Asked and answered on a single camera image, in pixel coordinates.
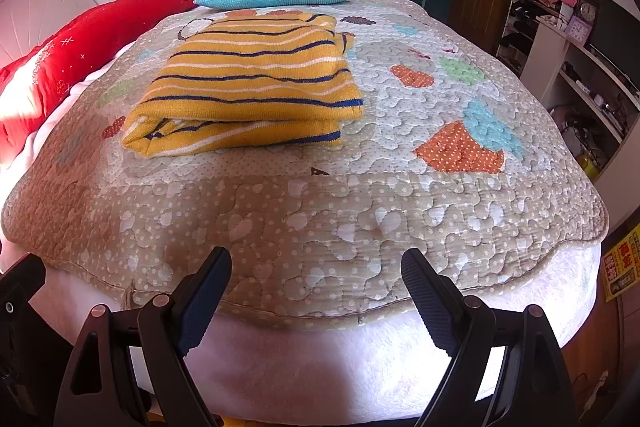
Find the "clock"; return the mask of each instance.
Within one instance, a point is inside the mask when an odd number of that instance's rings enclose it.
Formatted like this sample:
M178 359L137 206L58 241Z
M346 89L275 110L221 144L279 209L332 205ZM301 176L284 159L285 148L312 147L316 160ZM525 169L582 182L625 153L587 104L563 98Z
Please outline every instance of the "clock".
M578 16L572 16L569 21L569 25L564 31L568 36L578 41L581 46L584 46L591 33L591 26Z
M593 26L598 13L600 0L578 0L575 5L574 15L586 22L589 26Z

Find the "quilted bedspread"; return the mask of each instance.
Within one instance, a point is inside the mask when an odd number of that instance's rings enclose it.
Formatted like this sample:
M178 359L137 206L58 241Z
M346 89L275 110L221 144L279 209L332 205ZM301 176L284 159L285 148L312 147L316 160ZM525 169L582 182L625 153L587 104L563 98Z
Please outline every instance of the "quilted bedspread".
M340 148L153 159L124 149L124 116L178 32L235 14L171 16L52 131L5 204L9 240L128 307L172 291L222 245L234 267L220 311L325 330L412 307L399 270L411 247L482 296L516 291L559 249L604 238L596 190L504 65L409 1L303 9L355 35L347 58L365 116L344 124Z

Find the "white bed sheet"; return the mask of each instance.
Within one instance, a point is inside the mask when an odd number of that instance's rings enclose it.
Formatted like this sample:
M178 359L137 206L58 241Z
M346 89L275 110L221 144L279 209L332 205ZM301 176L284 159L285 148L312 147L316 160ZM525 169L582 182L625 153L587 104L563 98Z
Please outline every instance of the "white bed sheet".
M111 64L74 86L29 137L24 151L0 176L0 206L55 124ZM6 269L24 251L1 231L0 239L0 269ZM497 293L485 302L514 311L531 303L541 305L562 346L593 307L599 261L599 246L562 250L548 269L511 293L509 301ZM71 342L99 303L118 309L115 301L80 278L48 267L45 286L31 299L34 309ZM579 304L572 308L567 303ZM152 391L142 351L135 350L133 358L140 386ZM501 361L502 350L494 349L479 397L492 392ZM218 414L271 423L344 425L420 415L449 357L433 345L417 312L353 330L314 333L268 330L216 315L186 363L203 399Z

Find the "folded towel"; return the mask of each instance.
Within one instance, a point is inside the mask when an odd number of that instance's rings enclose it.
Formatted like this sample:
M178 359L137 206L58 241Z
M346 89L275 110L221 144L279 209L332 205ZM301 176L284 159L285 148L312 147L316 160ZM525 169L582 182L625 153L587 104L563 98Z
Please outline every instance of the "folded towel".
M344 59L353 35L322 14L227 16L186 39L124 123L144 157L276 143L338 144L363 114Z

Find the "pink headboard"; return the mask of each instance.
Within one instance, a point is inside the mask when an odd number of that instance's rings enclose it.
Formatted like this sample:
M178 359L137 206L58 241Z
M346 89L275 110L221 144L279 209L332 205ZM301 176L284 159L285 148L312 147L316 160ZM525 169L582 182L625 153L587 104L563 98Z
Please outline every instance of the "pink headboard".
M0 0L0 68L96 4L94 0Z

